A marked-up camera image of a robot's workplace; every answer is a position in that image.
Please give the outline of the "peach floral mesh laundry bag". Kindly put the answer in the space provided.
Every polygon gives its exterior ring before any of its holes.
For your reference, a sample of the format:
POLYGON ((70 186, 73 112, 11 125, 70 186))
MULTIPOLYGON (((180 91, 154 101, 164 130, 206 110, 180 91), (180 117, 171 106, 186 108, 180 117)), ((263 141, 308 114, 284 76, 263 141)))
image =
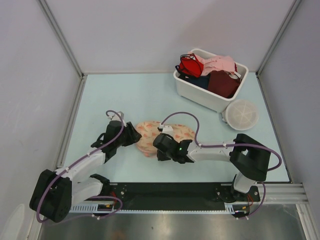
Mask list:
MULTIPOLYGON (((157 149, 153 146, 155 138, 161 133, 158 130, 159 121, 144 121, 136 125, 135 129, 141 135, 136 147, 145 157, 153 158, 157 155, 157 149)), ((173 129, 173 138, 179 143, 182 140, 194 140, 195 132, 183 124, 169 124, 173 129)))

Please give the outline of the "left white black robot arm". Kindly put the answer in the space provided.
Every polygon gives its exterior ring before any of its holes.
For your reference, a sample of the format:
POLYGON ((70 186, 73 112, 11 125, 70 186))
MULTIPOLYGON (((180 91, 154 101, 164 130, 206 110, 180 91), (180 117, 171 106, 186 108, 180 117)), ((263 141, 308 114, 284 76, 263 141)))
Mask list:
POLYGON ((131 122, 110 121, 87 155, 68 167, 46 169, 39 175, 29 208, 38 217, 59 223, 73 206, 95 197, 107 199, 111 193, 110 180, 94 170, 110 160, 119 147, 133 145, 141 137, 131 122))

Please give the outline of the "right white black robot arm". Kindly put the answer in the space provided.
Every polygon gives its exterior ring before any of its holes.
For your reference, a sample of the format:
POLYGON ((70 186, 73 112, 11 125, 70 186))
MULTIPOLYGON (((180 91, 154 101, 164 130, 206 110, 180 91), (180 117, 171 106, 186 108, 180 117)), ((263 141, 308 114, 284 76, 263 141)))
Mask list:
POLYGON ((177 142, 171 135, 161 133, 152 144, 157 150, 158 161, 231 163, 238 170, 230 188, 231 196, 237 201, 248 196, 254 183, 264 182, 267 178, 270 149, 244 133, 237 134, 232 141, 212 145, 196 144, 190 139, 177 142))

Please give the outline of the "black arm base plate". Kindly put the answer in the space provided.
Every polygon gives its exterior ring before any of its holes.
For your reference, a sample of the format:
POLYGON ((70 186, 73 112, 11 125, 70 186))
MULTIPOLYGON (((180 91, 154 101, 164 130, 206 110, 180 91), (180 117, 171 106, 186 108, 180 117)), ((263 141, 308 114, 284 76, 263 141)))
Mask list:
POLYGON ((261 200, 257 186, 240 193, 220 182, 109 183, 99 195, 119 198, 129 211, 220 211, 225 204, 261 200))

